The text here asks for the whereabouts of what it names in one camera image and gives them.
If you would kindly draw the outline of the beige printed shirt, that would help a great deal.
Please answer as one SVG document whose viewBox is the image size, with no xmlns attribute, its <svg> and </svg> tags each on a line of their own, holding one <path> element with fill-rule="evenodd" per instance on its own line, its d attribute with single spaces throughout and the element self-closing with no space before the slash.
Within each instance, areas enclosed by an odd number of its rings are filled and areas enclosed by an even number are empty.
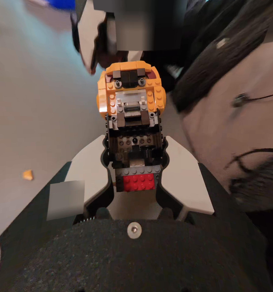
<svg viewBox="0 0 273 292">
<path fill-rule="evenodd" d="M 273 94 L 273 42 L 255 49 L 182 115 L 190 150 L 227 191 L 231 179 L 246 176 L 230 163 L 235 156 L 273 148 L 273 96 L 233 108 L 242 93 L 250 99 Z"/>
</svg>

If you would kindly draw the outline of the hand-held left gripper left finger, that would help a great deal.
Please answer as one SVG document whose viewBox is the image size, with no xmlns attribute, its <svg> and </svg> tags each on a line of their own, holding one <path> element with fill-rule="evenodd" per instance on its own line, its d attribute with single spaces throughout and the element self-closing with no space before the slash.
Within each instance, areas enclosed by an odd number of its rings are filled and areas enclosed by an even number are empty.
<svg viewBox="0 0 273 292">
<path fill-rule="evenodd" d="M 105 135 L 100 135 L 72 159 L 64 182 L 84 181 L 84 204 L 99 199 L 99 206 L 109 206 L 114 199 L 110 171 L 104 162 Z"/>
</svg>

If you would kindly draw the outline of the orange and black lego car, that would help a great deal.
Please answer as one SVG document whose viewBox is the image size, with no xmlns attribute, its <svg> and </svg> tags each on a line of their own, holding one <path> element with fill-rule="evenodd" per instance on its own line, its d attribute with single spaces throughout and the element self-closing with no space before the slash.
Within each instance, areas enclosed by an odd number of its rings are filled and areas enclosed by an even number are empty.
<svg viewBox="0 0 273 292">
<path fill-rule="evenodd" d="M 156 189 L 164 151 L 160 115 L 166 93 L 155 67 L 140 60 L 113 63 L 98 81 L 97 107 L 106 120 L 117 192 Z"/>
</svg>

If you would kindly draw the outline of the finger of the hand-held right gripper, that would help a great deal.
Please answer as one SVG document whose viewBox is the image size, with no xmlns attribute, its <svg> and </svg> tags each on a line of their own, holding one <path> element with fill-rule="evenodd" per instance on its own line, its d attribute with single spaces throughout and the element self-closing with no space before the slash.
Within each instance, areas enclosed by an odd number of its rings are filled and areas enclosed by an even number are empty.
<svg viewBox="0 0 273 292">
<path fill-rule="evenodd" d="M 78 0 L 78 36 L 80 54 L 90 75 L 96 72 L 101 55 L 107 50 L 106 12 L 94 9 L 91 0 Z"/>
</svg>

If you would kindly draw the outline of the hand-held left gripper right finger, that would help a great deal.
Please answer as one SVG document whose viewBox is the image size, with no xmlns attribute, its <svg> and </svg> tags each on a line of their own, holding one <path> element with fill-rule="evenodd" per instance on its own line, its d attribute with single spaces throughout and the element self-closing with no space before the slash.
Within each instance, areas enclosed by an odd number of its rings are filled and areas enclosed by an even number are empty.
<svg viewBox="0 0 273 292">
<path fill-rule="evenodd" d="M 197 159 L 170 136 L 163 139 L 156 200 L 163 209 L 170 209 L 177 221 L 184 221 L 189 212 L 214 214 Z"/>
</svg>

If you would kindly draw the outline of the blue object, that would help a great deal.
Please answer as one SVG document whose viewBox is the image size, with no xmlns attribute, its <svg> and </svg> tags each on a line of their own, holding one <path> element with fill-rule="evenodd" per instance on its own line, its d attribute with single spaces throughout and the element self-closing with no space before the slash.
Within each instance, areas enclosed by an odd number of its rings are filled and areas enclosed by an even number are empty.
<svg viewBox="0 0 273 292">
<path fill-rule="evenodd" d="M 58 10 L 75 10 L 75 0 L 47 0 L 48 4 Z"/>
</svg>

